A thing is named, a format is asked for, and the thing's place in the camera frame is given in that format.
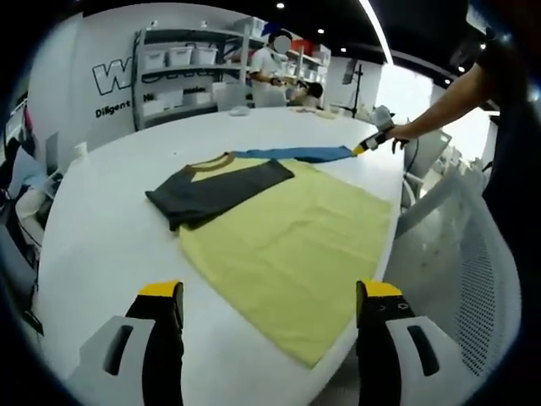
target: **wall lettering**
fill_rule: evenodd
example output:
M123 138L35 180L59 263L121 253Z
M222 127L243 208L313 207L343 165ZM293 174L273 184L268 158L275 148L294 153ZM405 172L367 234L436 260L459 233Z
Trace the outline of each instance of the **wall lettering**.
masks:
M102 108L96 109L96 118L105 117L107 115L112 116L115 112L118 110L121 110L126 107L130 107L131 103L129 100L124 101L119 104L115 104L114 106L104 106Z
M92 74L102 96L112 93L115 88L127 89L132 85L132 57L128 57L125 62L114 59L108 65L99 64L92 68Z

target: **cable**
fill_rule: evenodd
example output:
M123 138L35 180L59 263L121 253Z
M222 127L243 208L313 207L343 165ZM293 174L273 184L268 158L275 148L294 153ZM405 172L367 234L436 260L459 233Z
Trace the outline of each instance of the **cable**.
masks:
M415 158L417 158L417 153L419 151L419 138L417 138L415 141L416 141L415 152L413 153L412 160L409 162L409 165L407 166L406 172L404 172L404 179L406 178L406 173L409 173L410 169L412 168L413 163L415 162Z

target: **black shirt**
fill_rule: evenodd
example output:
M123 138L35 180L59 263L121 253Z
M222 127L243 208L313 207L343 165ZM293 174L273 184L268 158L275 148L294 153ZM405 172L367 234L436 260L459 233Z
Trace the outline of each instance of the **black shirt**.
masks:
M493 41L478 59L496 86L500 124L484 199L523 277L535 272L541 222L537 202L541 176L541 127L527 101L527 70L507 46Z
M233 155L225 154L215 160L202 162L218 162L211 166L188 165L171 175L156 190L145 192L146 196L167 218L171 231L176 231L182 224L193 229L294 177L278 161L269 160L253 167L193 181L197 172L214 172L235 159Z

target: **person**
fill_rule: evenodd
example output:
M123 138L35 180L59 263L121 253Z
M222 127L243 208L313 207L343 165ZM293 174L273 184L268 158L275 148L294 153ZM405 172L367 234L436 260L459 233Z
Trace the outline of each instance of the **person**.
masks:
M287 60L287 57L282 53L287 49L277 50L276 39L288 39L291 45L292 36L285 30L274 30L269 35L267 45L260 48L252 56L250 77L252 79L254 99L263 95L266 91L272 91L271 86L281 87L284 84L283 62Z
M321 97L323 96L323 86L320 83L313 82L302 84L301 88L293 95L289 102L290 106L303 106L312 108L321 108Z
M521 284L522 317L518 338L475 404L512 404L520 393L535 395L539 376L539 305L541 287L538 237L541 222L535 210L541 176L541 128L532 100L533 84L541 78L538 0L484 0L494 26L505 26L512 37L487 43L477 62L445 94L411 123L388 133L397 143L443 127L489 99L500 106L500 124L492 173L483 198L516 263Z
M35 246L39 254L44 230L36 213L50 194L46 172L15 138L7 145L6 163L12 168L6 196L17 201L15 212L26 243Z

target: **ceiling light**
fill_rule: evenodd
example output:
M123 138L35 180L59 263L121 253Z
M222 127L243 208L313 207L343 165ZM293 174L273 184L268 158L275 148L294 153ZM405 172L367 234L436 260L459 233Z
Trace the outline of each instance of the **ceiling light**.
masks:
M374 9L372 8L372 5L370 4L369 0L358 0L361 3L361 6L363 6L364 13L368 16L370 20L370 24L372 24L372 27L374 28L375 34L378 37L378 41L380 42L381 48L383 49L383 53L385 55L385 59L389 65L394 65L392 61L391 56L391 49L389 48L389 44L387 44L387 39L385 38L385 34L383 33L383 29L381 28L380 21L375 15Z

